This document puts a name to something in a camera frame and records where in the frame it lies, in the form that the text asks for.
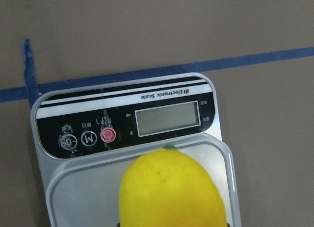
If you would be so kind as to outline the vertical blue tape strip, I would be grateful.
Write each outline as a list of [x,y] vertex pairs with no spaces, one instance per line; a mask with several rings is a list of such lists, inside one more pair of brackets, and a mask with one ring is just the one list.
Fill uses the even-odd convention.
[[24,59],[24,81],[26,84],[27,98],[29,106],[32,108],[35,101],[40,97],[40,92],[34,70],[33,52],[28,38],[22,43],[22,54]]

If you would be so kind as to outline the yellow mango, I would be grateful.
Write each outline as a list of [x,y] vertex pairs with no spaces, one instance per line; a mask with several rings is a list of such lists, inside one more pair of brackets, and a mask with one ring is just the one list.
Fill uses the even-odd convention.
[[225,206],[208,172],[177,148],[138,157],[119,192],[122,227],[226,227]]

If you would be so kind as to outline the clear plastic scale tray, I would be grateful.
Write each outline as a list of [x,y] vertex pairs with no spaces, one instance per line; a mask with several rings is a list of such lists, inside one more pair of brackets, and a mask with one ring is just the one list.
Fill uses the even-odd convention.
[[215,137],[201,133],[64,160],[46,188],[53,227],[115,227],[123,174],[139,156],[173,145],[209,173],[222,196],[227,222],[241,226],[233,155]]

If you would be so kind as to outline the horizontal blue tape strip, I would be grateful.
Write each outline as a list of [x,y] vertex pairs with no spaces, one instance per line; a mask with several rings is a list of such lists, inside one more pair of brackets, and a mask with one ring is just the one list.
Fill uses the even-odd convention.
[[105,84],[119,81],[135,80],[140,78],[165,76],[170,74],[182,74],[189,72],[208,72],[228,68],[236,68],[242,66],[263,64],[268,62],[285,61],[290,59],[310,57],[314,55],[313,47],[297,48],[290,50],[272,51],[258,54],[250,54],[244,56],[236,56],[229,58],[221,58],[215,60],[201,61],[195,63],[180,64],[167,67],[158,67],[151,69],[143,69],[130,71],[125,73],[116,73],[103,76],[85,77],[71,80],[63,80],[57,82],[49,82],[35,85],[36,81],[31,80],[31,89],[37,90],[38,94],[32,97],[31,102],[50,91],[83,87],[89,85]]

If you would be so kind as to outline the grey electronic kitchen scale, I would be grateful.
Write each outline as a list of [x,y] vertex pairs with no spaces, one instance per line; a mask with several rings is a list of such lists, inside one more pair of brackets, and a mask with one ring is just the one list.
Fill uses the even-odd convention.
[[216,90],[197,73],[52,91],[30,121],[45,194],[64,160],[201,133],[222,138]]

